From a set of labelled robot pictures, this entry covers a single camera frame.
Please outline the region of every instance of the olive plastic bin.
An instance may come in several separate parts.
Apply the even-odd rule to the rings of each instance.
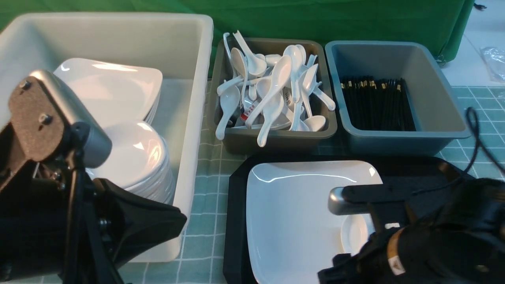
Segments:
[[[325,50],[342,126],[353,153],[433,156],[453,139],[470,136],[449,82],[424,46],[412,42],[332,41]],[[339,78],[365,75],[405,79],[417,131],[360,130],[351,124]]]
[[[323,47],[308,40],[295,39],[270,39],[270,38],[246,38],[245,41],[255,54],[282,54],[290,44],[301,44],[307,52],[307,58],[310,54],[317,55],[316,63],[319,63],[317,80],[323,84],[320,89],[334,99],[331,91],[330,76],[326,66],[326,57]],[[228,38],[230,48],[239,47],[233,37]],[[219,120],[223,112],[219,105],[217,88],[223,83],[223,80],[232,78],[232,69],[226,56],[224,43],[218,45],[216,62],[211,82],[209,103],[207,104],[206,116],[207,125],[211,131],[216,131]],[[267,144],[260,148],[257,143],[259,129],[234,129],[227,128],[223,140],[224,147],[232,154],[254,154],[258,152],[309,152],[317,147],[322,139],[330,138],[337,131],[337,119],[335,111],[329,111],[320,100],[311,96],[310,104],[314,115],[323,115],[326,117],[326,124],[318,132],[302,132],[288,130],[272,130],[268,134]]]

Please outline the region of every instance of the blue-gray plastic bin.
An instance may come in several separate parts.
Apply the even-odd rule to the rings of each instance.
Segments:
[[[342,126],[349,134],[353,153],[433,156],[453,139],[470,136],[449,82],[424,46],[413,42],[332,41],[325,51]],[[355,128],[339,80],[348,76],[404,78],[417,131]]]

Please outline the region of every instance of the green backdrop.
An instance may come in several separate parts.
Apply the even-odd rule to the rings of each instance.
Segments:
[[[206,14],[214,47],[225,31],[244,36],[414,41],[454,59],[474,0],[1,0],[0,29],[30,12],[117,11]]]

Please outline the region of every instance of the black tray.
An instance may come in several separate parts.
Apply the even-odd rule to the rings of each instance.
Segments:
[[[350,156],[253,156],[231,176],[228,190],[223,274],[228,284],[257,284],[249,259],[245,225],[247,177],[250,170],[263,163],[359,160],[375,167],[383,183],[406,190],[433,188],[460,177],[462,170],[436,157],[350,157]],[[465,175],[464,179],[473,179]],[[451,188],[420,194],[409,203],[418,217],[422,217],[447,202]]]

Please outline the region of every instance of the white plastic bin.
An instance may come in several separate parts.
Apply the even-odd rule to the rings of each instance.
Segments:
[[[177,176],[173,205],[189,219],[213,30],[212,19],[204,15],[20,16],[0,34],[0,125],[9,120],[7,102],[12,90],[35,69],[54,71],[73,57],[159,69],[164,81],[153,127],[167,140],[171,167]],[[171,261],[180,248],[178,237],[133,261]]]

